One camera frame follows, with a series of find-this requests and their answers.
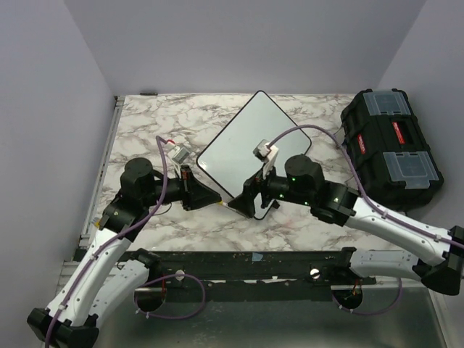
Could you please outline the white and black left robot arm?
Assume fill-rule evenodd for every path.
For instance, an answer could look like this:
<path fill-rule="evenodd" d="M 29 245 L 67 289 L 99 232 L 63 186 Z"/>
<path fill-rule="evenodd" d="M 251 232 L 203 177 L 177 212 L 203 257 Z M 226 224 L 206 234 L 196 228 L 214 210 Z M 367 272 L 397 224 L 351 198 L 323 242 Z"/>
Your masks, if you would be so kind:
<path fill-rule="evenodd" d="M 120 190 L 104 209 L 78 268 L 45 308 L 32 310 L 28 325 L 46 347 L 92 347 L 103 322 L 138 286 L 153 286 L 160 280 L 157 258 L 144 250 L 117 275 L 110 275 L 146 225 L 149 211 L 172 202 L 192 211 L 220 200 L 219 193 L 195 179 L 187 165 L 169 178 L 146 158 L 130 160 L 120 177 Z"/>

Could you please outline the blue tape piece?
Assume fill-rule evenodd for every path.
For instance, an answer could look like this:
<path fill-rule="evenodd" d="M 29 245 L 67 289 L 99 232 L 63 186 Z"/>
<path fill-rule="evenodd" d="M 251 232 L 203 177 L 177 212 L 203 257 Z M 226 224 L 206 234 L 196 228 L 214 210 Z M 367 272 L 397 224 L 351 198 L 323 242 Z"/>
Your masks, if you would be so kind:
<path fill-rule="evenodd" d="M 259 262 L 263 259 L 263 254 L 253 252 L 252 253 L 252 262 Z"/>

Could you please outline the aluminium frame profile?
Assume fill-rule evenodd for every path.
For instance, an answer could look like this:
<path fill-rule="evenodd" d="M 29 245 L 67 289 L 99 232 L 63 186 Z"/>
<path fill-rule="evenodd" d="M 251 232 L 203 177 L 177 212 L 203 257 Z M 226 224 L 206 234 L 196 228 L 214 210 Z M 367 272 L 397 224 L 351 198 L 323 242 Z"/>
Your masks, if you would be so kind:
<path fill-rule="evenodd" d="M 72 254 L 82 231 L 112 122 L 112 92 L 88 96 L 57 95 L 36 103 L 43 115 L 43 183 L 34 226 L 43 244 L 30 308 L 45 307 L 54 297 L 62 263 Z"/>

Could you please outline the white whiteboard with black frame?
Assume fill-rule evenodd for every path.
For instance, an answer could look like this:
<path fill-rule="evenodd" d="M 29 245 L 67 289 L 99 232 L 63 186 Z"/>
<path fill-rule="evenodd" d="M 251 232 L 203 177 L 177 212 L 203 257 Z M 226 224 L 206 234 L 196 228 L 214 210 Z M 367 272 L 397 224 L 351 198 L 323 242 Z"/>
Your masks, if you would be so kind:
<path fill-rule="evenodd" d="M 258 91 L 200 153 L 196 164 L 235 198 L 245 180 L 262 167 L 253 154 L 256 146 L 296 125 L 264 91 Z"/>

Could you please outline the black plastic toolbox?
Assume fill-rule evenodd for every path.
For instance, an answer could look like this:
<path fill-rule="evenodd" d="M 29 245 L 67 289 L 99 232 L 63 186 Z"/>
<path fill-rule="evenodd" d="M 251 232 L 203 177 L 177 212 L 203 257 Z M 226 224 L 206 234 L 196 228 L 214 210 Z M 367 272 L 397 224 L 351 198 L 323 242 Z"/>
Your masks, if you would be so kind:
<path fill-rule="evenodd" d="M 444 178 L 407 94 L 360 91 L 341 112 L 344 143 L 368 197 L 400 212 L 426 206 Z"/>

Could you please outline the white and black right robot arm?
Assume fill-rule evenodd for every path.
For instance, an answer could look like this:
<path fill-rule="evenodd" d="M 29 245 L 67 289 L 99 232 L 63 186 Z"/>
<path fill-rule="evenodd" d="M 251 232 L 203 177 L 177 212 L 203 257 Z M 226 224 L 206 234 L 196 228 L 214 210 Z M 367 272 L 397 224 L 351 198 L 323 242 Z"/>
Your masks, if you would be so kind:
<path fill-rule="evenodd" d="M 244 182 L 229 207 L 251 218 L 257 196 L 263 207 L 273 200 L 299 204 L 324 223 L 364 231 L 399 247 L 397 251 L 354 251 L 350 259 L 333 267 L 340 283 L 371 276 L 409 278 L 440 294 L 459 294 L 463 228 L 427 225 L 389 210 L 353 188 L 327 181 L 321 166 L 304 154 L 290 157 L 284 170 L 285 176 L 279 176 L 274 167 L 263 165 Z"/>

